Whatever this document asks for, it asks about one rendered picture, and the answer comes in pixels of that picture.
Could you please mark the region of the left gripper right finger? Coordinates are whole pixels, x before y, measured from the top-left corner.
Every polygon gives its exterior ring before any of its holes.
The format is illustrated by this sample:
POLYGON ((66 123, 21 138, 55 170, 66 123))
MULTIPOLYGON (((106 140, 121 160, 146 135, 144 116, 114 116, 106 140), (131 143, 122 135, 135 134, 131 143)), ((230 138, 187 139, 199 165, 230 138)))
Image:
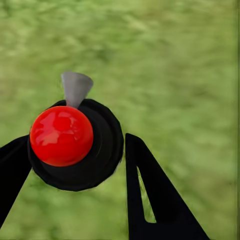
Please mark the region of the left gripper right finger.
POLYGON ((145 142, 125 134, 129 240, 210 240, 145 142), (156 223, 145 220, 139 168, 156 223))

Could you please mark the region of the pesticide atomizer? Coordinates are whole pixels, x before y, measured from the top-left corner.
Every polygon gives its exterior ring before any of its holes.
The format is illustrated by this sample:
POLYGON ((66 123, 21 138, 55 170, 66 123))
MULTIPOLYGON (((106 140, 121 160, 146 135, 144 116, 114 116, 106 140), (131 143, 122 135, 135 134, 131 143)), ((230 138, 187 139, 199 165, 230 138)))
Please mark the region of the pesticide atomizer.
POLYGON ((61 74, 64 100, 42 112, 27 140, 28 160, 48 185, 79 192, 95 188, 116 171, 124 152, 119 120, 103 104, 85 98, 88 75, 61 74))

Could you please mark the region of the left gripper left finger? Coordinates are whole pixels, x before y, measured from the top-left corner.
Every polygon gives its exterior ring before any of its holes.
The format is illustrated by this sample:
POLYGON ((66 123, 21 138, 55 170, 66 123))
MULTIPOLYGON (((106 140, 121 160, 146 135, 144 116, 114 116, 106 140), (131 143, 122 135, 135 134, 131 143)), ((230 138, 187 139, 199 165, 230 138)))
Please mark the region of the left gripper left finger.
POLYGON ((32 169, 28 137, 19 137, 0 148, 0 228, 32 169))

